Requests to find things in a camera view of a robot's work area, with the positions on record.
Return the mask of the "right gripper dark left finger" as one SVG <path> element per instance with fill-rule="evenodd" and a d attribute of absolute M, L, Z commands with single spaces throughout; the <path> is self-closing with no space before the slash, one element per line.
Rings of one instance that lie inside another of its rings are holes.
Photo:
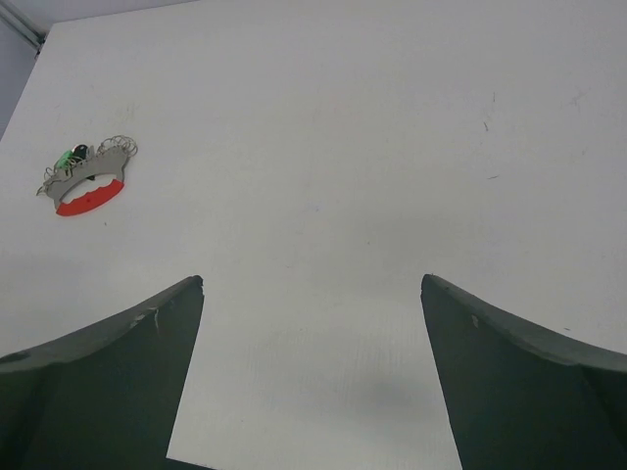
<path fill-rule="evenodd" d="M 1 358 L 4 469 L 186 469 L 169 442 L 197 339 L 203 280 Z"/>

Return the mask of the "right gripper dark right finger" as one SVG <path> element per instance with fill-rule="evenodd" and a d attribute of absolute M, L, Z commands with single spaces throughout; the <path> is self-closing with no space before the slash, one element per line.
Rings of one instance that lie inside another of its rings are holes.
<path fill-rule="evenodd" d="M 464 469 L 623 469 L 626 356 L 427 274 L 421 304 Z"/>

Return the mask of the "green key tag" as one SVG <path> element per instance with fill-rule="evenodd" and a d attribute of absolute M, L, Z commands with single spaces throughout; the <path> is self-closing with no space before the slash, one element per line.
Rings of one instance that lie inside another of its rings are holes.
<path fill-rule="evenodd" d="M 72 165 L 73 153 L 72 150 L 65 151 L 59 159 L 54 163 L 54 169 L 65 169 Z"/>

